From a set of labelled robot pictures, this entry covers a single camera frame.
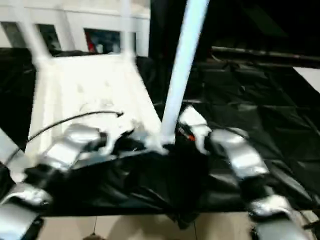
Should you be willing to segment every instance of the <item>black cable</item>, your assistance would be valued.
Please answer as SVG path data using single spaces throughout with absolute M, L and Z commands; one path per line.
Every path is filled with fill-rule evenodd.
M 89 116 L 89 115 L 94 115 L 94 114 L 116 114 L 117 117 L 120 117 L 123 113 L 122 112 L 117 112 L 117 111 L 90 111 L 90 112 L 86 112 L 86 113 L 82 113 L 79 115 L 75 115 L 75 116 L 71 116 L 65 119 L 62 119 L 60 121 L 54 122 L 52 124 L 50 124 L 49 126 L 46 126 L 45 128 L 39 130 L 38 132 L 36 132 L 34 135 L 32 135 L 31 137 L 28 138 L 28 140 L 26 141 L 25 144 L 29 143 L 30 141 L 32 141 L 33 139 L 35 139 L 36 137 L 38 137 L 39 135 L 43 134 L 45 131 L 54 128 L 55 126 L 61 125 L 65 122 L 74 120 L 74 119 L 79 119 L 79 118 L 83 118 L 85 116 Z M 16 156 L 16 154 L 20 151 L 20 148 L 17 147 L 7 158 L 6 162 L 5 162 L 5 166 L 8 166 L 8 164 L 14 159 L 14 157 Z
M 196 222 L 195 221 L 193 221 L 193 228 L 194 228 L 195 240 L 198 240 L 197 228 L 196 228 Z

